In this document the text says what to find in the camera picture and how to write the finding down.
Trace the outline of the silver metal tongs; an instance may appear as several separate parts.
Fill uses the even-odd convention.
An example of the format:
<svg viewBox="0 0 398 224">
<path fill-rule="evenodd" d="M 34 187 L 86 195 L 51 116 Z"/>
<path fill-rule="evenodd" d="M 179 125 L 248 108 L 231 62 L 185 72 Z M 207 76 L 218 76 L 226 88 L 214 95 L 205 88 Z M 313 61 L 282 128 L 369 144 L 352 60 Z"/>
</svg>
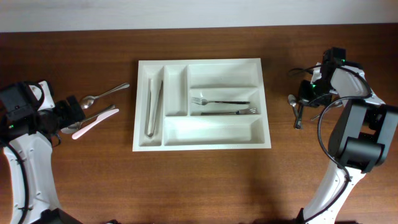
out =
<svg viewBox="0 0 398 224">
<path fill-rule="evenodd" d="M 151 138 L 155 133 L 155 124 L 157 109 L 159 105 L 160 92 L 162 89 L 161 78 L 150 78 L 149 79 L 149 110 L 147 115 L 147 127 L 146 136 Z"/>
</svg>

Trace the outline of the silver fork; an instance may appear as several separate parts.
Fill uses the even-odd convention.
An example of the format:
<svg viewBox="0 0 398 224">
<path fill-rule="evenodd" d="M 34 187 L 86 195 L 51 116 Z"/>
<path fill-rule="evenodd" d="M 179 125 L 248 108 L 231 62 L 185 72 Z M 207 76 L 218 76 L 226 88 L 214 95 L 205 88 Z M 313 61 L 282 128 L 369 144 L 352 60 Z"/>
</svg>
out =
<svg viewBox="0 0 398 224">
<path fill-rule="evenodd" d="M 294 124 L 295 129 L 302 129 L 303 110 L 304 110 L 304 105 L 300 103 L 298 108 L 298 115 L 296 117 Z"/>
</svg>

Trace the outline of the white plastic cutlery tray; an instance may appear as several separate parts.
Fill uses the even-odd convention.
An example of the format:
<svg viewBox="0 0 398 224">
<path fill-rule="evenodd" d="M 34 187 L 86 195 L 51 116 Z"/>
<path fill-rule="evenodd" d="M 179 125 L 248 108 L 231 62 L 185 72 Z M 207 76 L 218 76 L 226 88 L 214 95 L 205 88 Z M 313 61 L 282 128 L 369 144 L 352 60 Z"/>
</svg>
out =
<svg viewBox="0 0 398 224">
<path fill-rule="evenodd" d="M 149 79 L 161 78 L 155 133 L 146 136 Z M 249 105 L 191 102 L 250 101 Z M 256 108 L 256 114 L 201 116 Z M 269 149 L 271 135 L 261 59 L 141 60 L 132 151 Z"/>
</svg>

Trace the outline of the silver fork diagonal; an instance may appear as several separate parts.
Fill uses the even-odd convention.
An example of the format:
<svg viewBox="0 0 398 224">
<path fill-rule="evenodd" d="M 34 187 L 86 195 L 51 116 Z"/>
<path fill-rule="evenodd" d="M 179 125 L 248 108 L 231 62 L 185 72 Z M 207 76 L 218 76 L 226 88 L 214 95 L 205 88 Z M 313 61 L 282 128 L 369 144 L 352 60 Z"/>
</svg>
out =
<svg viewBox="0 0 398 224">
<path fill-rule="evenodd" d="M 209 103 L 220 103 L 220 104 L 233 104 L 233 105 L 249 105 L 250 101 L 210 101 L 204 98 L 191 97 L 191 102 L 197 105 L 207 105 Z"/>
</svg>

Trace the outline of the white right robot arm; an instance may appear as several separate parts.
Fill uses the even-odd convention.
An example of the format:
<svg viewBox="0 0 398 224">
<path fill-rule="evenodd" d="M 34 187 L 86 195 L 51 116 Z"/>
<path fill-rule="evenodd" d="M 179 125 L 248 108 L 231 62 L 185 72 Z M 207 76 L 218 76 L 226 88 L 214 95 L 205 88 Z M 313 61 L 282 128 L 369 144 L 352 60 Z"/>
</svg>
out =
<svg viewBox="0 0 398 224">
<path fill-rule="evenodd" d="M 295 222 L 334 223 L 355 185 L 386 160 L 397 128 L 397 107 L 373 92 L 363 66 L 348 61 L 345 49 L 324 51 L 322 61 L 306 72 L 312 77 L 300 84 L 294 127 L 302 128 L 304 108 L 322 106 L 317 138 L 330 162 Z"/>
</svg>

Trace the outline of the silver fork tines down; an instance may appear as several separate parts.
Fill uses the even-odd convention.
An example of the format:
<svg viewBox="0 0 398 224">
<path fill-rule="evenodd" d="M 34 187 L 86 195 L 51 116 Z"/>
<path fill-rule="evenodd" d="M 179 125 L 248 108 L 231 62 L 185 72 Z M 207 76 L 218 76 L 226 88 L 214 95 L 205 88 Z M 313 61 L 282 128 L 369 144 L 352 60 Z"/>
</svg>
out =
<svg viewBox="0 0 398 224">
<path fill-rule="evenodd" d="M 244 110 L 230 111 L 230 112 L 202 112 L 201 116 L 216 116 L 216 115 L 246 115 L 246 114 L 256 114 L 256 108 L 247 108 Z"/>
</svg>

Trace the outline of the large silver spoon left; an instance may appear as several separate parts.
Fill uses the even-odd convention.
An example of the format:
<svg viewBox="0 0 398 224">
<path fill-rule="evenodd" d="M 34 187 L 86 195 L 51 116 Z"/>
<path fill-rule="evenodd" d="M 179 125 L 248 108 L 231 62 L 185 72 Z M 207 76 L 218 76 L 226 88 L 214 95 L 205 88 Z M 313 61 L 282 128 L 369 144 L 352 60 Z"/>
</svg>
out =
<svg viewBox="0 0 398 224">
<path fill-rule="evenodd" d="M 85 119 L 83 119 L 83 120 L 81 120 L 81 121 L 78 121 L 78 122 L 76 122 L 76 123 L 74 123 L 74 124 L 71 124 L 71 125 L 65 127 L 65 128 L 62 128 L 62 129 L 61 129 L 61 132 L 62 132 L 63 134 L 73 134 L 73 133 L 77 132 L 77 131 L 82 127 L 82 124 L 83 124 L 84 122 L 89 121 L 89 120 L 91 120 L 91 119 L 93 119 L 93 118 L 96 118 L 96 117 L 98 117 L 99 115 L 101 115 L 101 114 L 103 114 L 103 113 L 105 113 L 105 112 L 107 112 L 107 111 L 113 110 L 113 109 L 115 109 L 115 107 L 116 107 L 115 105 L 110 105 L 110 106 L 108 106 L 107 108 L 101 110 L 100 112 L 97 112 L 97 113 L 95 113 L 95 114 L 92 114 L 92 115 L 90 115 L 89 117 L 86 117 Z"/>
</svg>

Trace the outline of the silver spoon upper left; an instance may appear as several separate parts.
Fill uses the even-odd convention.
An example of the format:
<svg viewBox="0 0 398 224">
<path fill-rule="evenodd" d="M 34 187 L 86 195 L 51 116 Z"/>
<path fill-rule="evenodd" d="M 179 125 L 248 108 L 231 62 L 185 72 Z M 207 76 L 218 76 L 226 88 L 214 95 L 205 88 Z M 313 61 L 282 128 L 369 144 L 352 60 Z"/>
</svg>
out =
<svg viewBox="0 0 398 224">
<path fill-rule="evenodd" d="M 97 95 L 97 96 L 93 96 L 93 95 L 85 96 L 84 98 L 81 99 L 81 101 L 80 101 L 80 106 L 81 106 L 81 108 L 84 109 L 84 110 L 85 110 L 85 109 L 88 109 L 90 106 L 92 106 L 92 105 L 94 104 L 94 102 L 95 102 L 96 99 L 101 98 L 101 97 L 106 96 L 106 95 L 109 95 L 109 94 L 111 94 L 111 93 L 114 93 L 115 91 L 119 91 L 119 90 L 122 90 L 122 89 L 126 89 L 126 88 L 128 88 L 129 86 L 130 86 L 130 84 L 128 84 L 128 83 L 123 83 L 123 84 L 121 84 L 121 85 L 119 85 L 119 86 L 116 86 L 116 87 L 114 87 L 113 89 L 108 90 L 108 91 L 106 91 L 106 92 L 104 92 L 104 93 L 102 93 L 102 94 L 100 94 L 100 95 Z"/>
</svg>

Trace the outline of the pink plastic knife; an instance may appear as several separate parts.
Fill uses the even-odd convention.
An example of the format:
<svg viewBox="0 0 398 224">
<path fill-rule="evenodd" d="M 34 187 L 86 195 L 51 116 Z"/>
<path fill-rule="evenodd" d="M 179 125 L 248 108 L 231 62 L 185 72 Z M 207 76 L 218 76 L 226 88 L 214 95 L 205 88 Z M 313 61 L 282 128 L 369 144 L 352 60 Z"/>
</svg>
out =
<svg viewBox="0 0 398 224">
<path fill-rule="evenodd" d="M 107 111 L 103 114 L 100 114 L 96 120 L 92 123 L 90 123 L 89 125 L 85 126 L 84 128 L 81 128 L 80 130 L 78 130 L 77 132 L 72 134 L 72 139 L 76 140 L 80 137 L 82 137 L 82 135 L 84 135 L 86 132 L 88 132 L 90 129 L 92 129 L 93 127 L 95 127 L 97 124 L 99 124 L 100 122 L 102 122 L 103 120 L 107 119 L 108 117 L 116 114 L 119 112 L 119 109 L 113 109 L 110 111 Z"/>
</svg>

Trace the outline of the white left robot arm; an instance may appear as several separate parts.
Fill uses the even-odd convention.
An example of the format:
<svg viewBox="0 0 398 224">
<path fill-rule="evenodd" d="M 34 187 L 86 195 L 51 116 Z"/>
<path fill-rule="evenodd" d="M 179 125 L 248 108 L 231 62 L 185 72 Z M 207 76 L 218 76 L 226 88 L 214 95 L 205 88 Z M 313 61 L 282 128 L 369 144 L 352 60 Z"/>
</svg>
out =
<svg viewBox="0 0 398 224">
<path fill-rule="evenodd" d="M 78 223 L 62 210 L 52 173 L 52 152 L 60 130 L 85 114 L 74 96 L 54 102 L 46 80 L 1 89 L 1 148 L 11 171 L 11 223 Z"/>
</svg>

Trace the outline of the small silver spoon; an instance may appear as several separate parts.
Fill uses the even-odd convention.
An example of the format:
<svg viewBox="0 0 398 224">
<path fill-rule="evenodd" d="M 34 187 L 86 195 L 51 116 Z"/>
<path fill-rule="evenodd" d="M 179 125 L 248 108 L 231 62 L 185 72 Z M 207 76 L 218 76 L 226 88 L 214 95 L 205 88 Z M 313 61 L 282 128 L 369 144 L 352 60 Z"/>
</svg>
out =
<svg viewBox="0 0 398 224">
<path fill-rule="evenodd" d="M 297 99 L 294 95 L 289 95 L 287 98 L 288 104 L 292 107 L 295 117 L 298 116 L 298 110 L 296 108 Z"/>
<path fill-rule="evenodd" d="M 321 111 L 319 114 L 317 114 L 314 117 L 310 118 L 310 121 L 318 120 L 323 113 L 327 113 L 329 110 L 331 110 L 333 108 L 339 108 L 341 106 L 343 106 L 343 103 L 341 101 L 332 102 L 329 106 L 326 106 L 324 111 Z"/>
</svg>

